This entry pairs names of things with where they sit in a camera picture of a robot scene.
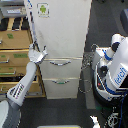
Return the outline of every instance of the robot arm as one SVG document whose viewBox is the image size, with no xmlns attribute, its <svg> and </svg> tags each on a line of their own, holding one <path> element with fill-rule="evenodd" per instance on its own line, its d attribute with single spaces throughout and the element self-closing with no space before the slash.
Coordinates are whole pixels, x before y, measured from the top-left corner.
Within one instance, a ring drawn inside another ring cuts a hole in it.
<svg viewBox="0 0 128 128">
<path fill-rule="evenodd" d="M 29 59 L 31 62 L 27 64 L 26 75 L 19 81 L 19 83 L 15 87 L 9 89 L 7 93 L 8 99 L 11 100 L 10 103 L 12 107 L 15 107 L 15 104 L 17 104 L 18 106 L 22 106 L 25 95 L 35 78 L 37 69 L 36 64 L 42 63 L 46 55 L 46 49 L 43 52 L 38 52 L 33 49 L 33 44 L 30 44 Z"/>
<path fill-rule="evenodd" d="M 9 89 L 7 93 L 8 99 L 18 104 L 19 106 L 22 106 L 25 95 L 29 90 L 35 77 L 35 73 L 35 63 L 29 62 L 26 67 L 26 75 L 19 81 L 19 83 L 16 86 Z"/>
</svg>

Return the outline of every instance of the drawer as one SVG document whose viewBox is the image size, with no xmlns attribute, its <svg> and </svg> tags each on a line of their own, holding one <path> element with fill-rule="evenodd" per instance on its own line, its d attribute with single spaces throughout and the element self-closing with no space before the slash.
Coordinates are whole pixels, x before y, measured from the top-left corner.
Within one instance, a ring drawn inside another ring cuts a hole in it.
<svg viewBox="0 0 128 128">
<path fill-rule="evenodd" d="M 7 93 L 7 91 L 14 87 L 18 82 L 0 82 L 0 94 Z M 42 96 L 42 85 L 40 84 L 39 76 L 37 77 L 36 81 L 32 82 L 32 85 L 27 93 L 27 96 Z"/>
<path fill-rule="evenodd" d="M 47 99 L 77 98 L 79 79 L 44 79 Z"/>
<path fill-rule="evenodd" d="M 0 77 L 16 77 L 24 76 L 26 74 L 25 67 L 0 67 Z M 36 75 L 40 75 L 40 71 L 37 68 Z"/>
<path fill-rule="evenodd" d="M 80 77 L 82 58 L 45 60 L 40 65 L 42 78 Z"/>
<path fill-rule="evenodd" d="M 0 51 L 0 67 L 26 66 L 28 62 L 28 49 Z"/>
<path fill-rule="evenodd" d="M 23 49 L 31 43 L 27 30 L 0 31 L 0 41 L 0 49 Z"/>
</svg>

